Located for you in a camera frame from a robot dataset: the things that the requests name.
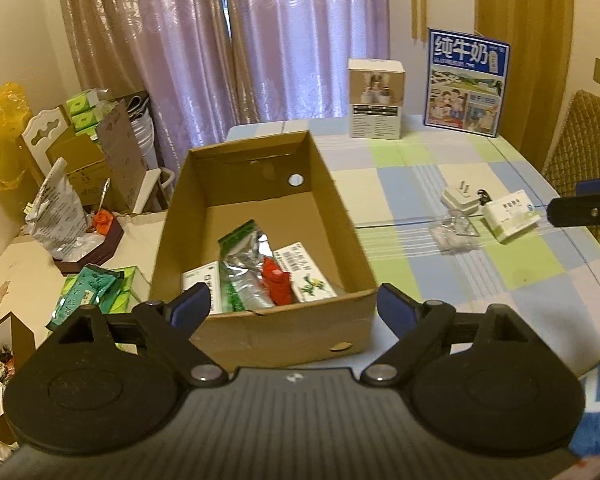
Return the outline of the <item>white green tablet box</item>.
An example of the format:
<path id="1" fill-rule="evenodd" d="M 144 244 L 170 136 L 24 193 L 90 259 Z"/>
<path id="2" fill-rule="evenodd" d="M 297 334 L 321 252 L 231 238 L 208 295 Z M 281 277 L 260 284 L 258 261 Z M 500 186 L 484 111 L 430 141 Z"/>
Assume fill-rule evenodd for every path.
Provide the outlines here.
<path id="1" fill-rule="evenodd" d="M 541 220 L 539 211 L 524 190 L 484 202 L 481 212 L 486 225 L 499 243 L 536 226 Z"/>

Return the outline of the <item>metal rack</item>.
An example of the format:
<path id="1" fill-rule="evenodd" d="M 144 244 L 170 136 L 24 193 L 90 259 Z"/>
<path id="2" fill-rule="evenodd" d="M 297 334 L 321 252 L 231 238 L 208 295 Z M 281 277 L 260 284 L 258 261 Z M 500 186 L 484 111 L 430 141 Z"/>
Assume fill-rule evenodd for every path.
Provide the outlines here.
<path id="1" fill-rule="evenodd" d="M 431 223 L 429 232 L 442 254 L 459 254 L 479 248 L 479 233 L 466 214 L 457 209 Z"/>

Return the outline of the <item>white ointment box green bird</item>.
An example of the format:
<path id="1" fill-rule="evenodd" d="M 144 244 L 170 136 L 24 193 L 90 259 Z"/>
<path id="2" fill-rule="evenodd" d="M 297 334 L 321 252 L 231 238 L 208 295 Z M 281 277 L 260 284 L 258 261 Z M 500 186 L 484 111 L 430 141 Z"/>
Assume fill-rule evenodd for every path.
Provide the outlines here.
<path id="1" fill-rule="evenodd" d="M 337 297 L 335 289 L 300 242 L 274 250 L 273 256 L 280 268 L 290 274 L 291 289 L 298 302 Z"/>

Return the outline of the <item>red candy packet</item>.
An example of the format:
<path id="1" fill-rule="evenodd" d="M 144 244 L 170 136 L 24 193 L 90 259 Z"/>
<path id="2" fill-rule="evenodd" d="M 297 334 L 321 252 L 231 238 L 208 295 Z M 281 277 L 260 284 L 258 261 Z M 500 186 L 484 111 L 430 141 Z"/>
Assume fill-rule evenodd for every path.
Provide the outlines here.
<path id="1" fill-rule="evenodd" d="M 288 306 L 294 302 L 290 273 L 282 270 L 273 258 L 263 259 L 262 283 L 276 306 Z"/>

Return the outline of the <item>quilted beige chair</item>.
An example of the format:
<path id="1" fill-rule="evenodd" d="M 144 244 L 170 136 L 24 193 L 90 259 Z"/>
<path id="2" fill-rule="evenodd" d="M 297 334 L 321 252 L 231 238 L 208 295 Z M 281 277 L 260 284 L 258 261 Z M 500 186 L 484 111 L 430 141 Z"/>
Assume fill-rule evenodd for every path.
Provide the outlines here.
<path id="1" fill-rule="evenodd" d="M 600 97 L 579 90 L 543 172 L 558 197 L 576 195 L 576 184 L 600 178 Z M 600 226 L 586 226 L 600 243 Z"/>

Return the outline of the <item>green tea packet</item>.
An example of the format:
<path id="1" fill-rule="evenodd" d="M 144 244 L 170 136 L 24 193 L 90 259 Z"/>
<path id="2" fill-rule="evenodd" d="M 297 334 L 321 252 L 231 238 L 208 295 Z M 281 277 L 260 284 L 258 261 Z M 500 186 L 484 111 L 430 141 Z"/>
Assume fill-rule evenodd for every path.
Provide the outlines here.
<path id="1" fill-rule="evenodd" d="M 50 314 L 46 330 L 53 332 L 75 310 L 89 304 L 105 314 L 128 312 L 134 300 L 132 279 L 135 274 L 135 266 L 108 270 L 87 264 L 78 274 L 69 275 Z"/>

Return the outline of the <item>silver green foil packet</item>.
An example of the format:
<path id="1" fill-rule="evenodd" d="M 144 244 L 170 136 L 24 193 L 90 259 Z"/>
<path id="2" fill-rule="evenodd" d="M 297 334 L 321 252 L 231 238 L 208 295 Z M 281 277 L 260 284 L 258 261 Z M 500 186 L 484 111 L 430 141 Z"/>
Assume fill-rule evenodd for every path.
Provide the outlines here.
<path id="1" fill-rule="evenodd" d="M 265 257 L 273 253 L 268 236 L 253 219 L 218 240 L 219 272 L 224 313 L 275 306 L 262 283 Z"/>

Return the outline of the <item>checkered tablecloth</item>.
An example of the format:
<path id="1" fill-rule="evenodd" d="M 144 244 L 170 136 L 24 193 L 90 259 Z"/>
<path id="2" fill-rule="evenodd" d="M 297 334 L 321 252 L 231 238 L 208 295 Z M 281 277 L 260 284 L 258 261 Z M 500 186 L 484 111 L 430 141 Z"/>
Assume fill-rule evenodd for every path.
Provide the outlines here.
<path id="1" fill-rule="evenodd" d="M 507 141 L 427 128 L 398 140 L 350 136 L 346 118 L 242 125 L 233 140 L 306 130 L 326 162 L 378 282 L 466 312 L 507 304 L 575 372 L 600 362 L 600 244 L 544 212 L 554 190 Z M 539 215 L 497 240 L 481 214 L 443 203 L 448 188 L 492 198 L 524 192 Z"/>

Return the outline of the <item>white power adapter plug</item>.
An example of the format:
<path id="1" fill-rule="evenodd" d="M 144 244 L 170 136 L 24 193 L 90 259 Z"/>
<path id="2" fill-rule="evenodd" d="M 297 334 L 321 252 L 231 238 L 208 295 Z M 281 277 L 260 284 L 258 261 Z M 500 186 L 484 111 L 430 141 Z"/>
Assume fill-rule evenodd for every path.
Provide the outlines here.
<path id="1" fill-rule="evenodd" d="M 455 186 L 448 186 L 442 193 L 441 203 L 449 210 L 457 209 L 466 216 L 474 214 L 480 207 L 478 192 L 465 180 Z"/>

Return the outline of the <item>brown cardboard box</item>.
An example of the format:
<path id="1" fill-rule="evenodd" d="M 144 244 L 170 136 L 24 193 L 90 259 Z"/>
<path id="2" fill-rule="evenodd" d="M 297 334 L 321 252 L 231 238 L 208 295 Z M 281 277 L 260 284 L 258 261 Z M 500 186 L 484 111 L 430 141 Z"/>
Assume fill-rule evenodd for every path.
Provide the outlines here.
<path id="1" fill-rule="evenodd" d="M 377 285 L 305 132 L 191 151 L 166 214 L 151 297 L 193 284 L 211 312 L 187 331 L 222 367 L 285 367 L 370 344 Z"/>

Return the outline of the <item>silver foil bag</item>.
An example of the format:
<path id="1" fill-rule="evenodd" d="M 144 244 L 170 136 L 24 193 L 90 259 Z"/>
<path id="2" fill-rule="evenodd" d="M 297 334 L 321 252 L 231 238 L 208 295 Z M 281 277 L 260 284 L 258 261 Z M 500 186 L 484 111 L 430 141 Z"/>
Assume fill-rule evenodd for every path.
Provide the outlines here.
<path id="1" fill-rule="evenodd" d="M 91 217 L 65 175 L 66 167 L 62 157 L 54 162 L 27 209 L 24 230 L 54 259 L 77 262 L 105 237 L 93 230 Z"/>

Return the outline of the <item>blue milk carton box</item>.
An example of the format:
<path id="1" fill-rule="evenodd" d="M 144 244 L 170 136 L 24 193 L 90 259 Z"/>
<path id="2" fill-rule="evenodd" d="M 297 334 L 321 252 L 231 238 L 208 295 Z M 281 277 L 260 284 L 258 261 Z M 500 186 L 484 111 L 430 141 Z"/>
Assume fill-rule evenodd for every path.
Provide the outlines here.
<path id="1" fill-rule="evenodd" d="M 495 138 L 510 45 L 464 32 L 428 30 L 424 125 Z"/>

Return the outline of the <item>brown gold curtain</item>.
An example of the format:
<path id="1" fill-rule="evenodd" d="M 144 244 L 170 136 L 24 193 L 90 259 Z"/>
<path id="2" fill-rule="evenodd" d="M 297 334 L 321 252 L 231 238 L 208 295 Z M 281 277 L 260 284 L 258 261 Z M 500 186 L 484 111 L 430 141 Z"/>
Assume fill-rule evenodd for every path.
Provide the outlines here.
<path id="1" fill-rule="evenodd" d="M 552 145 L 568 74 L 574 0 L 475 0 L 475 32 L 510 45 L 498 134 L 537 170 Z"/>

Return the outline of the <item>white product box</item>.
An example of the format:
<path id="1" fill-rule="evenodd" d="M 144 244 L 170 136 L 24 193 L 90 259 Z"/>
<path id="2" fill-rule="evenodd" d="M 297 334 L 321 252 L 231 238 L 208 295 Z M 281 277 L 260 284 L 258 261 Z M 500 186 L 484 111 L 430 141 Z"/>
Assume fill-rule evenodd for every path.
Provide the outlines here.
<path id="1" fill-rule="evenodd" d="M 398 140 L 406 73 L 396 60 L 350 58 L 349 132 L 352 138 Z"/>

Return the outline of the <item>yellow plastic bag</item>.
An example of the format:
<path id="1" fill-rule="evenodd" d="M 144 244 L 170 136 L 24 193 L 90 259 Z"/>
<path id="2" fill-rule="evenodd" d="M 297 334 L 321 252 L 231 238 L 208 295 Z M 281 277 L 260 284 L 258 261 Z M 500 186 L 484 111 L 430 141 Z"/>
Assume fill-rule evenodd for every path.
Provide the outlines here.
<path id="1" fill-rule="evenodd" d="M 20 154 L 18 139 L 26 130 L 32 110 L 23 86 L 15 82 L 0 88 L 0 191 L 13 191 L 20 185 L 27 165 Z"/>

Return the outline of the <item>purple curtain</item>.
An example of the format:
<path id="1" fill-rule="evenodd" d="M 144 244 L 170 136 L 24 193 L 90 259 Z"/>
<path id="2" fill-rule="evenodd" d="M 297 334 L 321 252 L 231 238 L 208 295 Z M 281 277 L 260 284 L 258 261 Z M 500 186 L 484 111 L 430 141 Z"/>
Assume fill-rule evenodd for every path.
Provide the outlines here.
<path id="1" fill-rule="evenodd" d="M 388 0 L 60 0 L 85 89 L 148 93 L 166 166 L 256 122 L 346 116 L 389 54 Z"/>

